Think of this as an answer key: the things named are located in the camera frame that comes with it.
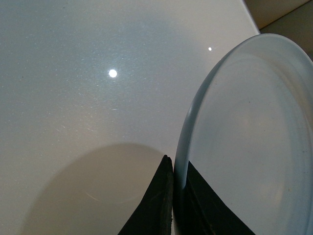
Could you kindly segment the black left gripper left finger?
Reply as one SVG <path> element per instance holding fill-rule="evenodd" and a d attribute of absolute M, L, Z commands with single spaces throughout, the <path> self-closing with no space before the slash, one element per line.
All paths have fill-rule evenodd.
<path fill-rule="evenodd" d="M 120 235 L 170 235 L 174 175 L 172 160 L 163 156 L 142 200 Z"/>

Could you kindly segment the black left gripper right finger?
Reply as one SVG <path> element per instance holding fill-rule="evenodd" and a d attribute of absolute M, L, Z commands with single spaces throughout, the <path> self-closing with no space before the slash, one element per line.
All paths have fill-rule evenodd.
<path fill-rule="evenodd" d="M 180 235 L 253 235 L 221 200 L 191 162 L 186 184 L 175 190 L 175 217 Z"/>

